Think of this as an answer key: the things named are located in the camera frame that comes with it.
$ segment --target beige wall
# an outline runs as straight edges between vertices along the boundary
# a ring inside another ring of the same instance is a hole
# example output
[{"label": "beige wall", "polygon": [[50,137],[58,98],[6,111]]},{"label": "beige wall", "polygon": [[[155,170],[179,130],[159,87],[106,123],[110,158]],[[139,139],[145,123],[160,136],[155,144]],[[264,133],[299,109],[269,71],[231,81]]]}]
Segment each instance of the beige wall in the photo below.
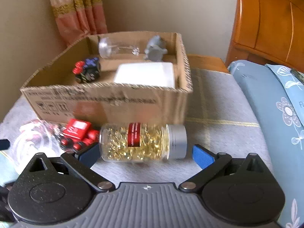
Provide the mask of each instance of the beige wall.
[{"label": "beige wall", "polygon": [[0,0],[0,121],[36,69],[65,46],[49,0]]},{"label": "beige wall", "polygon": [[108,29],[179,32],[188,53],[226,58],[237,0],[103,0]]}]

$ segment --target gold curtain trim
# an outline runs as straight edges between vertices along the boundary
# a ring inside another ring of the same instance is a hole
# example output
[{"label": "gold curtain trim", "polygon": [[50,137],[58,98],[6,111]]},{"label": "gold curtain trim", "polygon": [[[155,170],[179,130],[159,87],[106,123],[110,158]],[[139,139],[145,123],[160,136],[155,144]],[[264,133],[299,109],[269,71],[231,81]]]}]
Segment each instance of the gold curtain trim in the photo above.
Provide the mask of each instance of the gold curtain trim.
[{"label": "gold curtain trim", "polygon": [[52,6],[52,10],[54,16],[57,18],[59,15],[70,13],[76,11],[76,9],[89,7],[101,2],[102,0],[73,0],[72,2],[69,2],[67,4],[63,4],[60,6]]}]

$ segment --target wooden bed frame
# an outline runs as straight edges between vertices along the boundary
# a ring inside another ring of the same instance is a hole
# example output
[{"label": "wooden bed frame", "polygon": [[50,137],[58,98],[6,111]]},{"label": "wooden bed frame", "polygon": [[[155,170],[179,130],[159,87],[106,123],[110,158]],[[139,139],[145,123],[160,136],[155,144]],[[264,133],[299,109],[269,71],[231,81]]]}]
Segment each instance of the wooden bed frame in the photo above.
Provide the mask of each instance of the wooden bed frame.
[{"label": "wooden bed frame", "polygon": [[304,72],[304,0],[237,0],[226,66],[239,59]]}]

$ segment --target beige curtain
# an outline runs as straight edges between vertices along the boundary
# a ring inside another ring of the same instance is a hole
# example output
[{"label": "beige curtain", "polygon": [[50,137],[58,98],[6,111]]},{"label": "beige curtain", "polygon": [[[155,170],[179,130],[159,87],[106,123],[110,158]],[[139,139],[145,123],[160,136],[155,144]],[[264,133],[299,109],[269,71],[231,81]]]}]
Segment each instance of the beige curtain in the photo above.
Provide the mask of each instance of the beige curtain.
[{"label": "beige curtain", "polygon": [[67,45],[89,34],[107,33],[102,0],[50,0]]}]

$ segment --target cardboard box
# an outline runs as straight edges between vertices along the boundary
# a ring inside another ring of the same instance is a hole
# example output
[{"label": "cardboard box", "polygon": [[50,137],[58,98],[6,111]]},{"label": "cardboard box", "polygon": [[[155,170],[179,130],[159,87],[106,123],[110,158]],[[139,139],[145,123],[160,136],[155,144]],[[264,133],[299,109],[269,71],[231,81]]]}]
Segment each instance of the cardboard box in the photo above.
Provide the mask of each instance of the cardboard box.
[{"label": "cardboard box", "polygon": [[[167,43],[168,54],[163,60],[173,63],[176,88],[113,83],[119,64],[143,62],[148,40],[157,34]],[[137,44],[140,54],[117,54],[115,59],[100,59],[100,78],[94,83],[76,83],[72,73],[75,63],[98,55],[101,37]],[[106,122],[179,124],[184,121],[192,82],[180,34],[117,32],[87,36],[75,42],[51,63],[37,70],[20,90],[43,120],[67,123],[69,119],[77,118],[95,125]]]}]

